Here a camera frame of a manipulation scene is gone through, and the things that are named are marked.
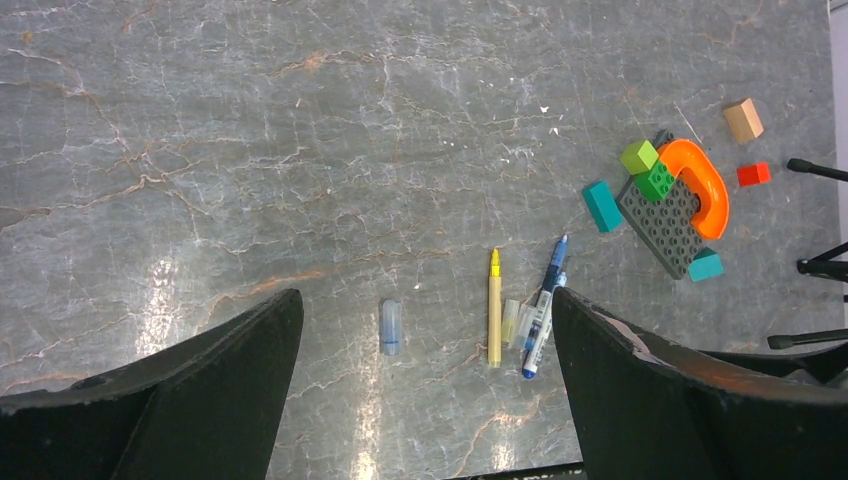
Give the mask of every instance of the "orange curved toy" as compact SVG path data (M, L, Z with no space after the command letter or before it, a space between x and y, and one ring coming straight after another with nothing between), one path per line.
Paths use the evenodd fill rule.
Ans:
M730 198L724 180L710 159L694 142L673 140L658 150L668 173L683 182L701 199L701 209L692 217L692 226L707 240L718 240L730 218Z

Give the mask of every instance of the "yellow translucent cap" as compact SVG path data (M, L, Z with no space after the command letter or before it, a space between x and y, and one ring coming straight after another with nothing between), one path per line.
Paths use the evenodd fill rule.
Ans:
M501 276L501 255L498 253L498 249L492 250L492 266L489 269L490 277L500 277Z

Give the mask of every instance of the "lime green block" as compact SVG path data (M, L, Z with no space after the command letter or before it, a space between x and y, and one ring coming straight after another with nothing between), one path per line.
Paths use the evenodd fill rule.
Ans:
M621 164L630 172L630 175L645 173L654 167L660 154L657 149L647 140L631 143L621 154Z
M659 202L663 200L674 185L674 177L668 173L668 168L662 162L654 163L650 172L640 173L633 178L633 183L648 200Z

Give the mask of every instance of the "transparent blue cap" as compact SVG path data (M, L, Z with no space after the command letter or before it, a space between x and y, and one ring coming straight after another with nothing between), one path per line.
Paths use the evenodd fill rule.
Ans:
M399 355L403 346L403 328L400 323L400 303L395 300L383 302L380 318L380 351L384 355Z

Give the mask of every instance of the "gray lego baseplate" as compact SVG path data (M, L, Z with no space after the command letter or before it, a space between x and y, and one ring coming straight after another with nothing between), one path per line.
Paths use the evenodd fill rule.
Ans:
M692 226L692 216L700 207L698 197L678 178L665 200L651 202L631 177L616 201L621 214L669 275L675 280L683 278L695 255L704 248L704 239Z

